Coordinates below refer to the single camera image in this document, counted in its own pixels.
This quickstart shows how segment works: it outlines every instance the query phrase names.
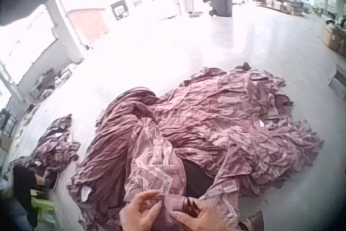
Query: patterned fabric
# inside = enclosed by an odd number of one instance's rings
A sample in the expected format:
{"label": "patterned fabric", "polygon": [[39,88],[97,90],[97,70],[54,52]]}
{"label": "patterned fabric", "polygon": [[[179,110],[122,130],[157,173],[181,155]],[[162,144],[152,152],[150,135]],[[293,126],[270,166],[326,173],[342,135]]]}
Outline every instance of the patterned fabric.
{"label": "patterned fabric", "polygon": [[[201,199],[237,227],[240,195],[280,187],[288,174],[311,165],[323,143],[306,122],[291,121],[283,85],[245,63],[228,72],[205,68],[160,98],[146,88],[116,98],[68,185],[84,229],[121,230],[125,204],[139,192],[161,189],[164,209],[153,230],[184,230],[167,212],[182,209],[181,159],[215,178]],[[91,192],[83,197],[86,189]]]}
{"label": "patterned fabric", "polygon": [[77,161],[81,144],[69,139],[71,123],[71,114],[54,120],[38,140],[31,155],[10,162],[8,170],[19,164],[40,176],[47,176],[52,172],[62,172],[72,160]]}

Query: orange wall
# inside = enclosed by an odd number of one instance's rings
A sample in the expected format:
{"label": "orange wall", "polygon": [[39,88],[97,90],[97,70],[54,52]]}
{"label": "orange wall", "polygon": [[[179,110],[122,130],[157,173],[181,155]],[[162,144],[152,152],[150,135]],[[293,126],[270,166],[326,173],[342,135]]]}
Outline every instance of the orange wall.
{"label": "orange wall", "polygon": [[103,10],[72,10],[69,17],[77,32],[83,32],[90,43],[109,32],[102,17]]}

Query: white tag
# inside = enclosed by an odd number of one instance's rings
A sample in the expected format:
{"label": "white tag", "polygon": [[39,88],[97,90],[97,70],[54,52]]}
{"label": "white tag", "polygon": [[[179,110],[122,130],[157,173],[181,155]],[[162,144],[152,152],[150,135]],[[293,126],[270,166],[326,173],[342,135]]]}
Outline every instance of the white tag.
{"label": "white tag", "polygon": [[81,192],[81,199],[82,202],[85,202],[88,200],[89,194],[92,191],[92,189],[89,186],[84,185],[82,187],[82,192]]}

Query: person's right hand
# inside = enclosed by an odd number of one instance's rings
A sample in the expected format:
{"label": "person's right hand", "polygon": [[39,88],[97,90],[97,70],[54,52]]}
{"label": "person's right hand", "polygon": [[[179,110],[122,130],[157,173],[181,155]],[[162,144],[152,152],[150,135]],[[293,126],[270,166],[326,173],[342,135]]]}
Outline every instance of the person's right hand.
{"label": "person's right hand", "polygon": [[180,223],[192,229],[192,231],[233,231],[223,221],[218,210],[205,201],[189,198],[199,208],[199,215],[193,218],[183,212],[171,212],[171,215]]}

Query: green stool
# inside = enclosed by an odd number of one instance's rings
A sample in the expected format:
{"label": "green stool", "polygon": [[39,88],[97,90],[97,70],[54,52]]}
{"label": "green stool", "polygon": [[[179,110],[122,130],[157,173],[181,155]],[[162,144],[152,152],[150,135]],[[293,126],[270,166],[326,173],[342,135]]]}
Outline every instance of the green stool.
{"label": "green stool", "polygon": [[30,190],[31,193],[31,205],[33,208],[37,209],[37,221],[40,223],[45,223],[55,226],[54,220],[54,204],[50,200],[39,199],[35,196],[39,196],[42,192],[38,190]]}

